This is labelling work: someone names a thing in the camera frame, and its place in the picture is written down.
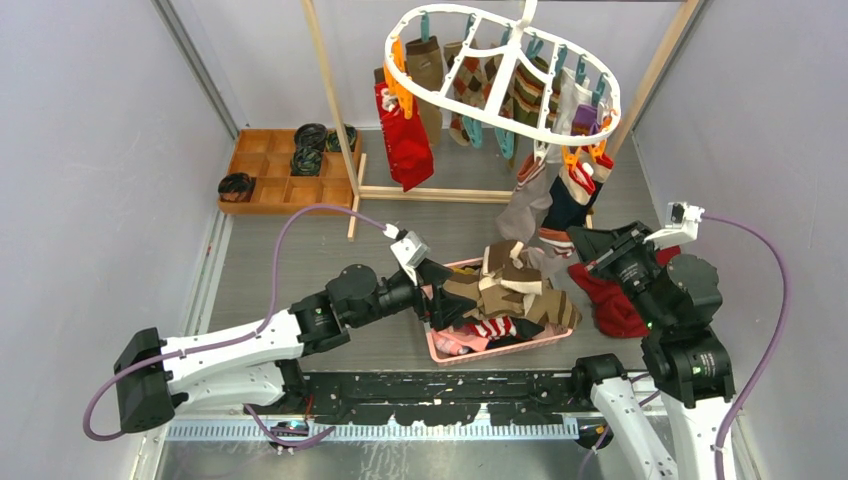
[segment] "wooden tray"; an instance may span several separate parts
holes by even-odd
[[[227,174],[243,172],[256,178],[250,201],[223,202],[218,208],[231,215],[290,215],[303,207],[328,203],[350,208],[353,191],[341,153],[324,152],[317,177],[293,177],[294,130],[242,130]],[[362,135],[356,137],[354,170],[362,157]],[[310,212],[334,214],[329,210]]]

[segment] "drying rack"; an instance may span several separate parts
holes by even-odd
[[[524,15],[518,21],[511,21],[508,19],[504,19],[503,17],[500,17],[498,15],[494,15],[485,11],[462,5],[434,4],[424,5],[418,9],[414,9],[407,13],[398,22],[398,25],[386,39],[386,67],[388,68],[392,76],[395,77],[398,83],[401,84],[407,91],[409,91],[416,97],[424,98],[430,103],[443,106],[451,111],[457,111],[458,113],[469,116],[475,120],[484,121],[489,125],[504,128],[506,130],[514,131],[519,134],[534,138],[534,151],[537,154],[542,148],[547,149],[547,143],[544,142],[550,142],[552,144],[559,145],[579,146],[597,143],[601,140],[606,141],[607,137],[609,137],[609,141],[606,146],[606,151],[610,154],[610,156],[615,156],[618,150],[621,148],[621,145],[624,142],[627,134],[633,129],[636,120],[642,113],[650,95],[654,91],[654,88],[656,87],[660,75],[668,66],[672,55],[674,54],[676,48],[679,46],[682,40],[683,35],[688,30],[689,25],[694,19],[695,13],[702,6],[702,3],[704,1],[705,0],[681,1],[680,7],[678,8],[674,19],[671,21],[669,27],[667,28],[662,41],[657,47],[657,50],[654,53],[654,56],[651,59],[651,62],[649,63],[641,82],[639,83],[639,86],[636,90],[636,94],[633,98],[631,105],[628,108],[628,111],[625,112],[623,116],[620,116],[620,108],[616,108],[616,102],[618,100],[618,84],[617,82],[615,82],[614,76],[612,76],[611,72],[608,73],[608,77],[611,77],[612,80],[611,100],[615,104],[612,108],[612,123],[610,124],[608,129],[598,132],[597,134],[591,137],[581,137],[581,139],[578,139],[578,137],[571,137],[568,135],[551,134],[550,131],[547,131],[546,133],[543,132],[545,130],[543,128],[544,121],[547,117],[547,112],[545,112],[544,110],[547,109],[547,99],[549,98],[548,96],[550,94],[550,88],[546,88],[545,92],[543,93],[543,112],[539,115],[539,126],[536,129],[533,129],[532,127],[527,127],[526,125],[519,124],[518,122],[503,119],[502,117],[500,117],[500,119],[496,118],[497,114],[496,112],[494,112],[494,107],[486,109],[474,109],[471,107],[467,107],[459,102],[450,100],[445,96],[445,93],[447,92],[447,87],[443,88],[441,92],[428,92],[423,88],[418,87],[411,80],[406,79],[406,76],[403,74],[403,72],[401,72],[397,68],[397,66],[391,61],[392,36],[397,35],[404,27],[409,24],[409,21],[412,18],[421,15],[424,11],[454,12],[467,14],[476,13],[476,15],[473,17],[474,23],[471,25],[471,36],[473,36],[474,30],[476,30],[476,27],[479,26],[480,22],[483,19],[495,21],[504,25],[509,25],[511,27],[512,33],[510,34],[510,40],[508,45],[512,44],[512,48],[502,46],[502,52],[495,50],[483,51],[475,50],[470,48],[468,45],[465,45],[463,47],[463,51],[461,52],[464,55],[471,56],[489,56],[493,53],[504,53],[502,67],[506,66],[510,68],[501,69],[504,75],[499,75],[499,77],[504,77],[504,79],[500,81],[496,80],[492,88],[493,93],[491,93],[489,97],[490,100],[497,101],[499,105],[500,99],[503,98],[503,95],[507,88],[506,76],[507,74],[511,76],[511,65],[504,65],[503,61],[506,60],[507,62],[511,62],[512,65],[516,64],[516,62],[518,61],[522,61],[522,59],[520,58],[521,55],[518,55],[518,52],[520,52],[520,42],[522,35],[535,33],[537,36],[539,36],[539,38],[548,39],[554,44],[567,44],[569,48],[577,47],[576,45],[571,44],[570,42],[567,42],[559,37],[529,27],[529,23],[532,20],[533,15],[535,14],[537,0],[526,0],[524,2]],[[330,69],[330,62],[327,57],[327,51],[324,45],[323,34],[321,32],[321,27],[318,22],[318,15],[315,11],[315,6],[312,0],[301,0],[301,5],[303,7],[304,14],[306,15],[306,21],[309,26],[310,35],[312,36],[312,42],[315,46],[315,53],[318,58],[321,76],[327,94],[327,102],[330,106],[330,112],[333,116],[333,122],[335,123],[336,129],[339,132],[339,143],[342,150],[342,157],[344,158],[345,170],[347,172],[348,179],[350,180],[351,190],[353,191],[352,208],[354,211],[359,210],[359,206],[362,200],[411,200],[424,202],[457,202],[481,204],[505,204],[509,202],[509,199],[512,196],[512,190],[415,188],[409,192],[403,192],[403,189],[400,187],[375,186],[365,184],[364,175],[365,166],[367,163],[367,155],[365,153],[362,154],[359,163],[359,168],[356,169],[355,164],[353,162],[353,156],[350,151],[346,135],[344,133],[344,121],[342,120],[341,112],[339,110],[332,70]],[[516,42],[519,43],[518,48],[515,48]],[[597,60],[594,56],[591,56],[591,54],[589,54],[585,50],[577,47],[577,52],[582,53],[583,57],[586,58],[589,63],[593,63],[599,71],[605,73],[609,72],[609,70],[606,68],[606,66],[603,65],[603,63],[600,62],[600,60]],[[554,48],[554,61],[556,60],[556,55],[557,49]],[[460,63],[461,58],[460,60],[455,61],[455,66],[458,68],[458,65]],[[537,78],[546,81],[546,84],[550,86],[551,81],[553,80],[553,73],[555,72],[540,72],[535,68],[533,70],[535,70],[533,73]],[[450,85],[451,78],[452,76],[449,72],[446,76],[445,85]],[[351,217],[347,233],[348,240],[353,241],[355,235],[356,218]]]

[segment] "wooden frame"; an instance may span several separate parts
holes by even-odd
[[[611,156],[615,156],[624,139],[633,129],[636,120],[641,115],[647,105],[651,94],[656,89],[662,74],[668,68],[668,65],[680,45],[681,40],[688,31],[695,18],[695,14],[706,0],[683,0],[677,10],[677,14],[666,29],[665,35],[660,42],[659,47],[654,53],[651,63],[648,65],[644,76],[642,77],[639,87],[636,90],[631,105],[625,112],[621,124],[612,135],[607,151]],[[505,204],[509,202],[512,196],[512,191],[506,190],[462,190],[452,188],[416,188],[413,191],[404,193],[400,187],[386,187],[367,185],[364,182],[365,164],[367,155],[362,155],[359,171],[355,171],[350,148],[348,147],[347,136],[345,135],[344,122],[342,121],[341,112],[336,97],[336,90],[333,84],[332,71],[330,62],[327,58],[327,50],[324,46],[321,27],[318,24],[318,16],[315,13],[315,6],[312,0],[301,0],[306,22],[309,25],[309,32],[312,36],[312,42],[315,45],[315,53],[318,58],[318,64],[321,68],[321,77],[324,81],[324,87],[327,92],[327,102],[330,105],[330,112],[333,115],[333,121],[336,124],[336,130],[339,132],[339,141],[342,147],[342,156],[345,160],[348,179],[350,180],[351,189],[353,190],[353,210],[359,211],[362,200],[413,200],[422,202],[459,202],[459,203],[488,203],[488,204]],[[353,241],[356,235],[356,217],[350,218],[348,226],[347,238]]]

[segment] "pink basket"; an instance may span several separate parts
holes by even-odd
[[[463,260],[461,262],[449,263],[445,266],[461,267],[465,265],[474,265],[475,263],[481,263],[482,261],[482,257],[473,258],[471,260]],[[550,329],[546,329],[544,332],[537,335],[535,340],[530,340],[529,342],[520,343],[518,345],[510,345],[508,347],[486,350],[485,352],[474,352],[456,356],[448,355],[447,353],[442,353],[438,349],[436,349],[436,344],[433,341],[433,335],[431,334],[430,326],[426,323],[424,324],[424,334],[427,337],[427,348],[430,350],[430,357],[440,367],[447,367],[448,365],[457,365],[460,363],[473,362],[474,360],[482,360],[484,358],[496,357],[498,355],[506,355],[508,353],[514,352],[521,352],[523,350],[544,347],[545,345],[552,345],[562,340],[563,338],[571,335],[574,332],[574,330],[571,328],[562,328],[564,331],[562,331],[561,333],[551,332]]]

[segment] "red cloth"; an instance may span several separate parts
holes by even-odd
[[[657,263],[665,266],[680,247],[671,247],[657,252]],[[574,282],[589,294],[595,306],[595,320],[598,330],[604,335],[618,338],[644,337],[649,333],[642,318],[630,300],[615,282],[608,282],[589,275],[583,264],[575,263],[568,267],[568,274]]]
[[[418,100],[413,97],[412,117],[404,118],[400,106],[391,112],[383,108],[383,97],[388,94],[385,82],[374,87],[377,98],[377,113],[383,129],[386,156],[392,180],[403,186],[403,191],[417,187],[433,175],[433,152],[427,140],[427,132],[418,116]]]

